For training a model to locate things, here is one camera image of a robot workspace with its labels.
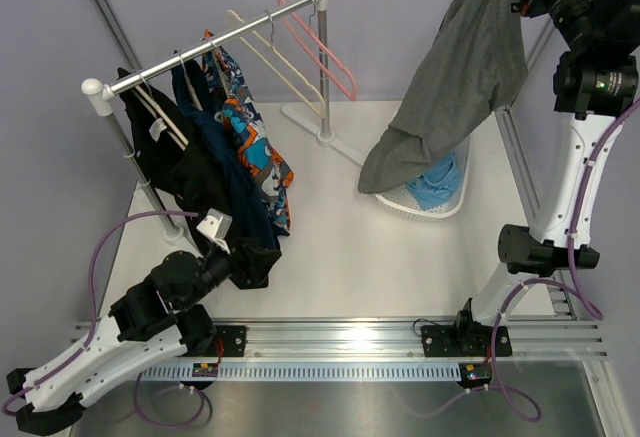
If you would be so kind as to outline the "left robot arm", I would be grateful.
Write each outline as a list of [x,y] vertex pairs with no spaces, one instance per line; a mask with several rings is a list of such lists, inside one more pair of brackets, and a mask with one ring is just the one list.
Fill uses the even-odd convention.
[[202,300],[227,280],[261,284],[280,259],[278,250],[245,239],[206,257],[168,254],[115,301],[87,335],[50,362],[7,376],[20,431],[51,436],[73,426],[86,409],[131,377],[180,356],[201,356],[216,330]]

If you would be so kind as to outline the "light blue shorts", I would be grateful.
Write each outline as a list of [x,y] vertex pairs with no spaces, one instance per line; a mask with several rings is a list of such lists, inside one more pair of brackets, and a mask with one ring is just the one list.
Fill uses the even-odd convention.
[[452,151],[430,170],[410,180],[406,188],[420,209],[428,211],[446,204],[461,182],[462,173]]

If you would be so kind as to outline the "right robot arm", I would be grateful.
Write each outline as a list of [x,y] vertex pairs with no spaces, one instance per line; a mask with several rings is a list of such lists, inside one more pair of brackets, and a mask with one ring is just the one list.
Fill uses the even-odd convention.
[[499,266],[444,333],[446,344],[475,356],[510,355],[508,315],[531,287],[552,285],[558,271],[571,276],[568,292],[601,316],[577,272],[598,265],[592,209],[610,149],[639,107],[639,0],[518,0],[512,9],[528,18],[549,15],[566,42],[553,76],[554,109],[566,117],[549,196],[530,226],[502,228]]

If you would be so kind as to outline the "white hanger with grey shorts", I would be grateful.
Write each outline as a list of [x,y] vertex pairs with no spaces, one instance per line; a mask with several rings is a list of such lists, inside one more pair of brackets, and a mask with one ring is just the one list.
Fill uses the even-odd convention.
[[[326,117],[326,100],[321,95],[319,89],[311,83],[311,81],[295,66],[293,65],[274,44],[268,42],[259,32],[251,31],[250,34],[255,37],[267,50],[268,55],[258,50],[247,38],[240,37],[240,42],[252,52],[268,69],[270,69],[276,77],[283,82],[289,89],[307,106],[309,107],[320,119]],[[304,87],[306,87],[314,96],[315,100],[310,100],[306,94],[301,91],[296,84],[294,84],[270,59],[274,57],[277,61],[284,65],[284,67],[296,77]]]

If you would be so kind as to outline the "grey knit shorts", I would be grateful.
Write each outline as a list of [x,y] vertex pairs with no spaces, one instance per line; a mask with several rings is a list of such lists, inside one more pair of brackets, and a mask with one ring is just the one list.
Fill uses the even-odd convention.
[[378,194],[433,168],[492,112],[511,105],[528,67],[519,0],[453,0],[401,105],[360,171]]

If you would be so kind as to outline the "pink clothes hanger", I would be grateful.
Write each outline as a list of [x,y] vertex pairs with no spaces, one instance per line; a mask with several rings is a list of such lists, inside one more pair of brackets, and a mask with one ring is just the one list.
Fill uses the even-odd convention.
[[[300,29],[307,35],[307,37],[313,41],[317,47],[317,51],[312,51],[311,48],[307,45],[306,41],[300,36],[299,32],[294,29],[293,25],[289,22],[286,17],[283,17],[282,20],[284,22],[284,26],[289,31],[291,36],[294,38],[296,43],[301,47],[301,49],[312,59],[312,61],[316,64],[316,66],[324,72],[324,74],[330,79],[331,82],[350,100],[356,101],[358,97],[358,85],[357,81],[352,74],[351,70],[346,67],[332,52],[332,50],[321,41],[318,35],[312,30],[309,24],[304,23],[303,20],[296,14],[296,12],[292,12],[290,16],[296,22],[296,24],[300,27]],[[344,74],[349,82],[349,86],[346,86],[332,71],[327,63],[324,63],[321,57],[326,57],[328,60],[332,61],[338,68],[338,70]]]

